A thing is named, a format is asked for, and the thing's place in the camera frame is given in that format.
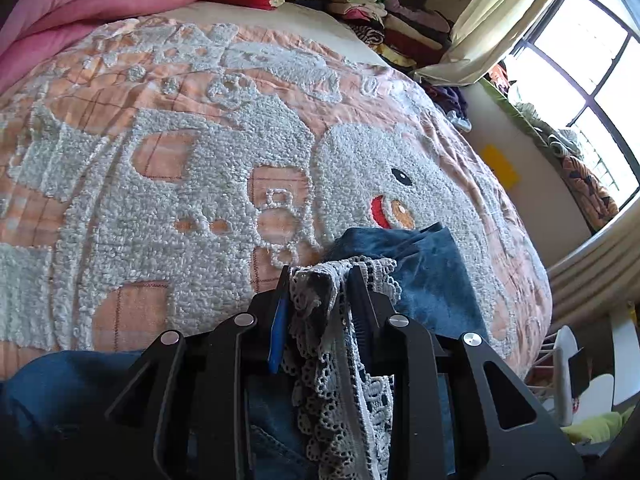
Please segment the stack of folded clothes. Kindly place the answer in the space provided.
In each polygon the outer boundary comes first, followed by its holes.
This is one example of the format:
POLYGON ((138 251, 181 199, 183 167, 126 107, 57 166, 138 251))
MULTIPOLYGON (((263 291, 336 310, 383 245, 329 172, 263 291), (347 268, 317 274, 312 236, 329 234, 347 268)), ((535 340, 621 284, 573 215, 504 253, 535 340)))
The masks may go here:
POLYGON ((321 0, 385 62, 408 73, 435 65, 451 44, 454 23, 426 0, 321 0))

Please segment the yellow plastic box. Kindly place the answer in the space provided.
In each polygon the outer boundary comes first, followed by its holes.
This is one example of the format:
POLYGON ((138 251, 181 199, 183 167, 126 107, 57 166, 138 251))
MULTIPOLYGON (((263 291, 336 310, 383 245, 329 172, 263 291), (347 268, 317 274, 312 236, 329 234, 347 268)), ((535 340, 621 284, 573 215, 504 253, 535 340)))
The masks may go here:
POLYGON ((520 182, 520 176, 495 145, 487 144, 480 150, 480 158, 491 169, 500 184, 509 191, 520 182))

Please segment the peach white chenille bedspread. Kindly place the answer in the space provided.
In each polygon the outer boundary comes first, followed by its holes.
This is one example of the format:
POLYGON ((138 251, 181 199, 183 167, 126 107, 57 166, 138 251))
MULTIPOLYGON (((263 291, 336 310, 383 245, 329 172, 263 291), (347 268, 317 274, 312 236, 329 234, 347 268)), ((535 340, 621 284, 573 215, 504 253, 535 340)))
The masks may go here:
POLYGON ((546 270, 414 81, 332 24, 183 10, 101 26, 1 97, 1 373, 205 332, 353 226, 437 222, 490 342, 527 372, 546 270))

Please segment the purple clothes pile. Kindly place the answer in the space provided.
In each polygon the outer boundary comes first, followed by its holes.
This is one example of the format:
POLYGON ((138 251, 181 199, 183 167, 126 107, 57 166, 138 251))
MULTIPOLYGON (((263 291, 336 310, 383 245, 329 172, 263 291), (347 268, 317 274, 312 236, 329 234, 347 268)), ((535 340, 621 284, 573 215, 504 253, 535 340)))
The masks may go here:
POLYGON ((457 87, 433 86, 428 82, 424 82, 422 87, 454 128, 462 133, 472 130, 468 117, 468 102, 457 87))

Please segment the green cloth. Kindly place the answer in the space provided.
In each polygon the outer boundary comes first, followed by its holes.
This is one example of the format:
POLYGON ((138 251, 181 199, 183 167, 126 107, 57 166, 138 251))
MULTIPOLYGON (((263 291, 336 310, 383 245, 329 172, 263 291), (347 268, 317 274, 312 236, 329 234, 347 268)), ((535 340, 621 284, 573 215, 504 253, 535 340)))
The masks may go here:
POLYGON ((589 417, 579 424, 562 427, 561 430, 573 444, 597 444, 613 440, 625 426, 634 408, 620 412, 608 412, 589 417))

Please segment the window with dark frame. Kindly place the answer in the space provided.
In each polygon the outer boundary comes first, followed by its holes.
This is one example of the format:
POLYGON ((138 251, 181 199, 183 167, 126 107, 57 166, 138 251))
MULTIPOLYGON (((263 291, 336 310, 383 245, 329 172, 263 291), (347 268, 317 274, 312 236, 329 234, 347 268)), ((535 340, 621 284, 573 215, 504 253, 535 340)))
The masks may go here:
POLYGON ((620 208, 639 192, 632 129, 639 34, 600 0, 554 0, 506 56, 512 103, 576 132, 582 160, 620 208))

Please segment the blue denim pants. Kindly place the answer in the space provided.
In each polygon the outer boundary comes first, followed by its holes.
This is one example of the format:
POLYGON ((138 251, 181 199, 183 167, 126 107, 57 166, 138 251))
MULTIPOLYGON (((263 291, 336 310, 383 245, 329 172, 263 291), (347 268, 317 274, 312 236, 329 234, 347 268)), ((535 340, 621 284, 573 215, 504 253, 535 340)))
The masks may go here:
MULTIPOLYGON (((329 259, 391 258, 401 293, 399 312, 436 334, 484 333, 475 295, 457 245, 443 226, 419 232, 347 230, 329 259)), ((126 479, 122 453, 107 456, 104 431, 94 426, 113 390, 140 356, 137 351, 60 351, 22 366, 1 384, 1 475, 5 479, 126 479)), ((288 384, 279 377, 250 383, 250 443, 258 479, 314 479, 297 432, 288 384)))

